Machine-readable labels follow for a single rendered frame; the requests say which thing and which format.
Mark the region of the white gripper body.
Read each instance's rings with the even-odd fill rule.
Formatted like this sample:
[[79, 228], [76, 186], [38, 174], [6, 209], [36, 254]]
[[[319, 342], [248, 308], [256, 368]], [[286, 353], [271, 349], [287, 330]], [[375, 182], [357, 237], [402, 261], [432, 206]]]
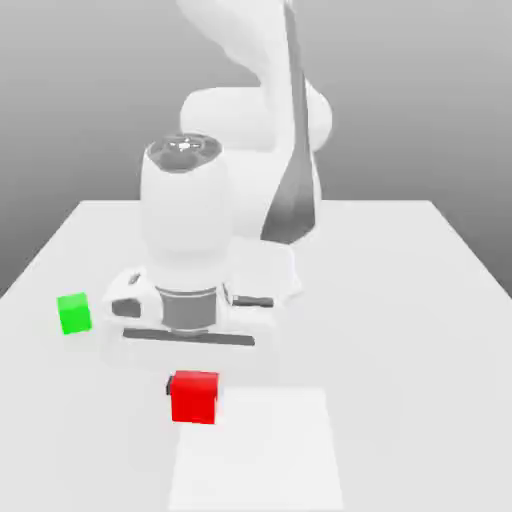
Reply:
[[177, 370], [223, 375], [274, 375], [279, 370], [275, 338], [266, 329], [175, 337], [166, 330], [106, 323], [98, 328], [105, 362], [118, 369], [169, 375]]

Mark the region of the small red cube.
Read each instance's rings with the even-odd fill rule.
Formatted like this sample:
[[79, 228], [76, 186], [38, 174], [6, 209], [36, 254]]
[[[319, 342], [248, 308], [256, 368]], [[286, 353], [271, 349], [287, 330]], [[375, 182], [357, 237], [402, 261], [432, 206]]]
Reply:
[[219, 374], [203, 371], [176, 371], [173, 374], [171, 418], [174, 422], [214, 424]]

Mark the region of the small green cube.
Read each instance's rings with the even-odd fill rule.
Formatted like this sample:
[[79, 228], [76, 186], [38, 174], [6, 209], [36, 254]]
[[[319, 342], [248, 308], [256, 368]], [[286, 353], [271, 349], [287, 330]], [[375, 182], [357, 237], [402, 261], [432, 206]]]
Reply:
[[57, 309], [65, 335], [89, 331], [92, 328], [88, 298], [84, 292], [58, 297]]

